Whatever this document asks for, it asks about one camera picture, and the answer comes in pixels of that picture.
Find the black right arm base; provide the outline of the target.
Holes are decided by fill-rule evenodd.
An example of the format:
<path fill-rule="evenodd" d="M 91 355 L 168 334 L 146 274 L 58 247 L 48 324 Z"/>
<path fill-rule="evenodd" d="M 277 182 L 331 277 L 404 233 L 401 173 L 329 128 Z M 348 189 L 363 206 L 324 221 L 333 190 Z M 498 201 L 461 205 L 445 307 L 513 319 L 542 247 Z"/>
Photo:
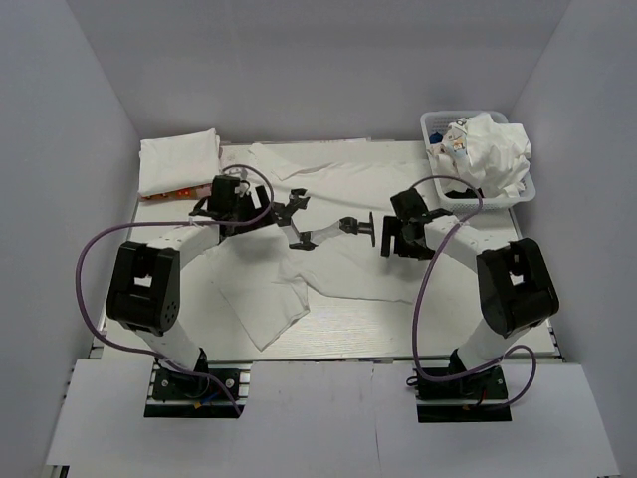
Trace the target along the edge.
<path fill-rule="evenodd" d="M 509 393 L 499 366 L 459 380 L 425 380 L 413 370 L 405 380 L 415 392 L 419 423 L 511 422 Z"/>

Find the white printed t-shirt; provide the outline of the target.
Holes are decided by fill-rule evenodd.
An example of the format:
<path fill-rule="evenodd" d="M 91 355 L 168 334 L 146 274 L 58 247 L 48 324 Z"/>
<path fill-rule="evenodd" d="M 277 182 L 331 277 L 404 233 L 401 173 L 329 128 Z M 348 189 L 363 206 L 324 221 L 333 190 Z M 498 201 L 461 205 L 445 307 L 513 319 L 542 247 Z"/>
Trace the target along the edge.
<path fill-rule="evenodd" d="M 485 198 L 514 198 L 526 190 L 531 142 L 519 123 L 497 123 L 488 113 L 451 121 L 431 142 L 432 171 L 442 191 L 483 191 Z"/>

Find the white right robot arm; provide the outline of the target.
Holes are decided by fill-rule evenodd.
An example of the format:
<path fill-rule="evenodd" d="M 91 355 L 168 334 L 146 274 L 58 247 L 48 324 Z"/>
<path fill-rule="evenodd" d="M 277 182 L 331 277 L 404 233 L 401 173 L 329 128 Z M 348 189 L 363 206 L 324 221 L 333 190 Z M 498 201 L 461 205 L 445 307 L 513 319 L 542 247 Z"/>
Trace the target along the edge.
<path fill-rule="evenodd" d="M 428 262 L 412 316 L 411 347 L 417 376 L 431 383 L 449 383 L 470 397 L 486 383 L 485 373 L 497 367 L 515 342 L 555 315 L 559 299 L 539 245 L 530 238 L 503 241 L 438 208 L 431 210 L 411 187 L 390 198 L 394 214 L 383 219 L 381 255 Z M 453 350 L 447 371 L 433 375 L 421 365 L 418 326 L 421 307 L 434 268 L 442 256 L 477 276 L 482 318 L 470 337 Z"/>

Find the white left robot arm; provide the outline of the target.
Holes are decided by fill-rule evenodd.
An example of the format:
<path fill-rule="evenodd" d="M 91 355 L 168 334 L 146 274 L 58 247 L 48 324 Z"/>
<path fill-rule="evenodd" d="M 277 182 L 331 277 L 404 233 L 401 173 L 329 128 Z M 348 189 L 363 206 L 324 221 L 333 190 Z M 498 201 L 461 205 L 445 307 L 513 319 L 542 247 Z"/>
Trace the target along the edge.
<path fill-rule="evenodd" d="M 176 385 L 187 396 L 204 394 L 211 375 L 203 351 L 178 323 L 181 272 L 227 237 L 270 225 L 274 198 L 269 181 L 251 189 L 245 178 L 217 175 L 187 220 L 157 222 L 170 230 L 147 243 L 127 241 L 117 251 L 106 316 L 142 338 L 153 357 L 176 371 Z"/>

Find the green t-shirt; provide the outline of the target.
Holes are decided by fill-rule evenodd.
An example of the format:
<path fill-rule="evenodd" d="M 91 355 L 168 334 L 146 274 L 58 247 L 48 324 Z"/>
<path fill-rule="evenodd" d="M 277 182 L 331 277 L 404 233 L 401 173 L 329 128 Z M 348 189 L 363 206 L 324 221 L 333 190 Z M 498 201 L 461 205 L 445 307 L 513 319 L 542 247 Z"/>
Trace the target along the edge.
<path fill-rule="evenodd" d="M 464 191 L 451 190 L 444 193 L 444 196 L 451 200 L 477 200 L 478 198 L 484 199 L 483 191 L 478 189 L 467 188 Z"/>

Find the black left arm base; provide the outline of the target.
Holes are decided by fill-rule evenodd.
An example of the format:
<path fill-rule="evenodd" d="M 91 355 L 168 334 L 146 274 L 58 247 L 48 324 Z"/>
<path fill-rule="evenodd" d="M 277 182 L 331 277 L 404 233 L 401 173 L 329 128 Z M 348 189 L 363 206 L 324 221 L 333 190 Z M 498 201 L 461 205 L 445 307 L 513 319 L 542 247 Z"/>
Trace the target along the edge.
<path fill-rule="evenodd" d="M 224 383 L 240 409 L 245 407 L 250 367 L 239 363 L 210 363 L 209 371 Z M 209 379 L 179 375 L 155 364 L 150 376 L 145 418 L 237 419 L 234 405 Z"/>

